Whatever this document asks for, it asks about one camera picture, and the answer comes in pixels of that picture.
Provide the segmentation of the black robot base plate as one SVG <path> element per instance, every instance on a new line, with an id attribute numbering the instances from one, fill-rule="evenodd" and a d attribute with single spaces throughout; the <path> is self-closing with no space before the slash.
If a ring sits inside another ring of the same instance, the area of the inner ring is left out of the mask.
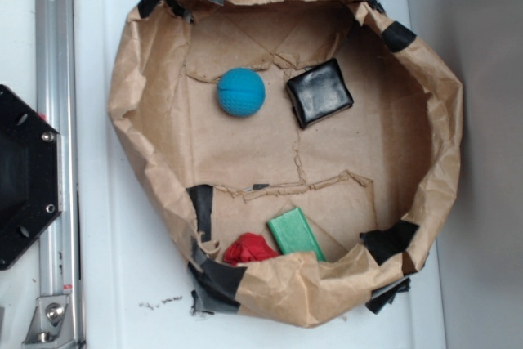
<path id="1" fill-rule="evenodd" d="M 1 269 L 10 269 L 60 214 L 60 134 L 1 86 Z"/>

